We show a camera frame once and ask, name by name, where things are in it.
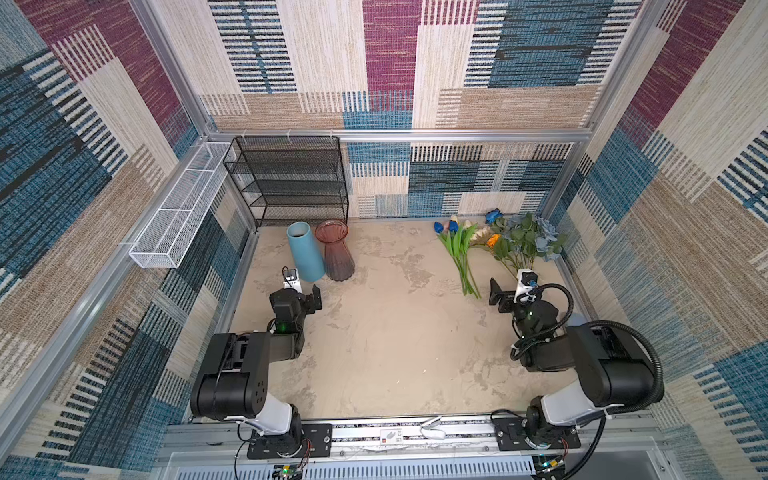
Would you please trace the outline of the pink ribbed glass vase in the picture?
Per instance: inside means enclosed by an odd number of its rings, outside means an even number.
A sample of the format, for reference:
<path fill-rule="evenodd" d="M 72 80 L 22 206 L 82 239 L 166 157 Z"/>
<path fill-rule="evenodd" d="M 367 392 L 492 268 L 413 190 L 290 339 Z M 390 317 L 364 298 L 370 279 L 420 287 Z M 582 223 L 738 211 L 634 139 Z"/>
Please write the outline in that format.
<path fill-rule="evenodd" d="M 315 237 L 324 248 L 326 275 L 336 282 L 350 279 L 355 272 L 355 263 L 346 245 L 348 233 L 347 224 L 338 219 L 323 221 L 315 229 Z"/>

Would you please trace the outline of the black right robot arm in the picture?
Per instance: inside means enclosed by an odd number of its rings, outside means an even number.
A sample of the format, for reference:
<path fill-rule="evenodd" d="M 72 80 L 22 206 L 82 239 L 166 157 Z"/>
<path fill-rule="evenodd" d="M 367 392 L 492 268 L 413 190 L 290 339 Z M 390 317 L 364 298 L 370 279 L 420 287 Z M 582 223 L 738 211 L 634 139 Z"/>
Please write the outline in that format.
<path fill-rule="evenodd" d="M 593 420 L 643 410 L 664 396 L 663 366 L 651 342 L 618 322 L 574 324 L 574 299 L 531 270 L 514 290 L 490 280 L 489 303 L 511 315 L 517 336 L 510 358 L 530 373 L 575 371 L 576 381 L 532 399 L 523 414 L 490 415 L 502 451 L 576 448 L 577 429 Z"/>

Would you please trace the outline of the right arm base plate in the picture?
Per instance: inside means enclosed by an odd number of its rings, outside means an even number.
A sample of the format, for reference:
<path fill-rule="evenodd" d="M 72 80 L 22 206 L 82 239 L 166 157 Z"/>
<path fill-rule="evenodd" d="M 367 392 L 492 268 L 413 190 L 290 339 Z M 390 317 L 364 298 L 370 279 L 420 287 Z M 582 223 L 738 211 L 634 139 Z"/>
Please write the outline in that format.
<path fill-rule="evenodd" d="M 574 426 L 554 426 L 543 420 L 502 413 L 491 415 L 490 422 L 500 451 L 578 449 L 582 442 Z"/>

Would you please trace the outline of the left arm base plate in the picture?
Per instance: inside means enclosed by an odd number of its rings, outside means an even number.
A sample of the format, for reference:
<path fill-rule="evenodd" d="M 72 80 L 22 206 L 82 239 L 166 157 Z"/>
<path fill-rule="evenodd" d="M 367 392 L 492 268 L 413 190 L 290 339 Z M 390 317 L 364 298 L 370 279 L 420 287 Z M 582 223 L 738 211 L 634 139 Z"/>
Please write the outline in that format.
<path fill-rule="evenodd" d="M 309 452 L 309 458 L 330 456 L 333 426 L 317 423 L 291 427 L 281 435 L 251 435 L 246 457 L 249 460 L 271 460 L 278 458 L 300 459 Z"/>

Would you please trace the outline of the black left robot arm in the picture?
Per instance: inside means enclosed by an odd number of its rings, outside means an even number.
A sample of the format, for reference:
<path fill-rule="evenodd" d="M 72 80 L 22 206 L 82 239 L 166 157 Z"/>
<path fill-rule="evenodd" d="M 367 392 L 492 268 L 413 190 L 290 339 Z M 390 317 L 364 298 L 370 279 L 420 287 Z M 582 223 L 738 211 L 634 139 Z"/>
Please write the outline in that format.
<path fill-rule="evenodd" d="M 218 333 L 211 338 L 193 383 L 195 417 L 233 422 L 248 457 L 308 456 L 312 441 L 303 432 L 298 408 L 268 391 L 270 365 L 295 360 L 305 344 L 305 320 L 322 308 L 321 291 L 283 288 L 270 294 L 274 318 L 265 331 Z"/>

